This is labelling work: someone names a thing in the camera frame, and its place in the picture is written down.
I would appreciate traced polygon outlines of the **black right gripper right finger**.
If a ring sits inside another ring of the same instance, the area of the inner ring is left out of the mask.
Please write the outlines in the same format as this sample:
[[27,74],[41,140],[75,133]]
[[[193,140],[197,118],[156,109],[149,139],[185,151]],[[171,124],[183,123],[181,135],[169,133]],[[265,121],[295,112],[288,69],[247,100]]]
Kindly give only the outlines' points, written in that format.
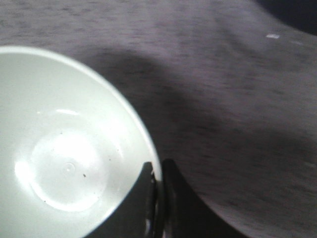
[[162,163],[165,189],[165,236],[167,238],[243,238],[211,210],[187,183],[176,163]]

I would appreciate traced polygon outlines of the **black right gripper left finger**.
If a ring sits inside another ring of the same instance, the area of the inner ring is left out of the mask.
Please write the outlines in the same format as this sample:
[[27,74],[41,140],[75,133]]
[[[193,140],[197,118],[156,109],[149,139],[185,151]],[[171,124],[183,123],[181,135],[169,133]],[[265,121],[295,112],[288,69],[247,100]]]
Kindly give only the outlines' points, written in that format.
[[133,187],[111,215],[87,237],[152,238],[156,209],[156,180],[145,162]]

